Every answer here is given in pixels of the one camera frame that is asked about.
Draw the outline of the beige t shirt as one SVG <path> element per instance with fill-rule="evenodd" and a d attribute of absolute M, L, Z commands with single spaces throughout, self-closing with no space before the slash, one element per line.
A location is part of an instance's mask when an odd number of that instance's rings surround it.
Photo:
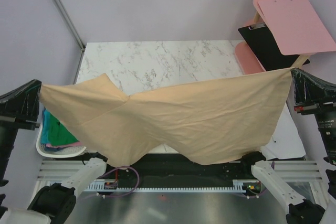
<path fill-rule="evenodd" d="M 126 95 L 106 74 L 71 86 L 43 84 L 40 101 L 113 167 L 165 144 L 201 165 L 234 161 L 266 145 L 291 86 L 291 70 Z"/>

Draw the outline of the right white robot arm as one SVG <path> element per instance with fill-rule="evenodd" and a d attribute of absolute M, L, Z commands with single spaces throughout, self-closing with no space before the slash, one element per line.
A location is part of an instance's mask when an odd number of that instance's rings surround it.
<path fill-rule="evenodd" d="M 313 114 L 330 164 L 335 165 L 335 84 L 315 77 L 299 68 L 291 70 L 295 92 L 294 110 Z M 260 152 L 241 158 L 240 172 L 248 179 L 258 179 L 277 199 L 287 223 L 335 223 L 335 171 L 327 169 L 329 202 L 326 208 L 314 204 L 294 191 Z"/>

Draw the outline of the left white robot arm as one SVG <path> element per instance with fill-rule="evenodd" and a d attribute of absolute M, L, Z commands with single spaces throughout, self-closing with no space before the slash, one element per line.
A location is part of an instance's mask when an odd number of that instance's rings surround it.
<path fill-rule="evenodd" d="M 8 184 L 4 175 L 18 130 L 38 126 L 40 89 L 41 81 L 34 79 L 1 95 L 1 186 Z M 98 177 L 114 173 L 113 163 L 91 158 L 69 179 L 39 190 L 27 209 L 1 206 L 1 223 L 65 223 L 80 194 Z"/>

